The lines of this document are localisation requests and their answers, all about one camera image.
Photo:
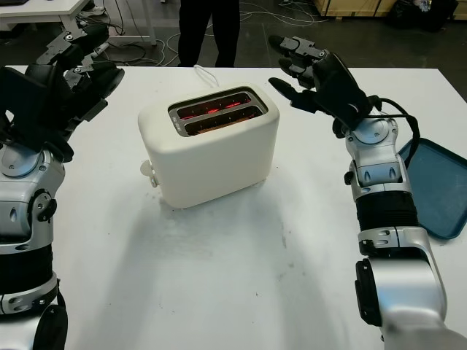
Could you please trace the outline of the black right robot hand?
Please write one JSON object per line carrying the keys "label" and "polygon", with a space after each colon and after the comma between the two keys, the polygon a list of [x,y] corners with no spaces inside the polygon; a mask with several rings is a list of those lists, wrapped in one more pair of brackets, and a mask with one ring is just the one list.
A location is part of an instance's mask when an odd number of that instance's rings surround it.
{"label": "black right robot hand", "polygon": [[283,55],[279,60],[281,70],[303,88],[298,92],[282,79],[269,79],[292,107],[312,114],[324,112],[351,131],[370,114],[372,106],[366,94],[336,54],[297,36],[271,35],[269,44]]}

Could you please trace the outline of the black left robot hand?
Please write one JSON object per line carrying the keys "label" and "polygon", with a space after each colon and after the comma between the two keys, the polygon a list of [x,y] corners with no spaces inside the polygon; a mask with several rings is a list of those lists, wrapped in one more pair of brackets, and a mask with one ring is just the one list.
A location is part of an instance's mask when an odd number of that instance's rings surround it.
{"label": "black left robot hand", "polygon": [[113,62],[83,62],[108,38],[108,28],[102,23],[64,31],[26,69],[27,77],[47,88],[35,147],[50,150],[64,163],[73,158],[69,139],[77,126],[107,107],[107,97],[125,75]]}

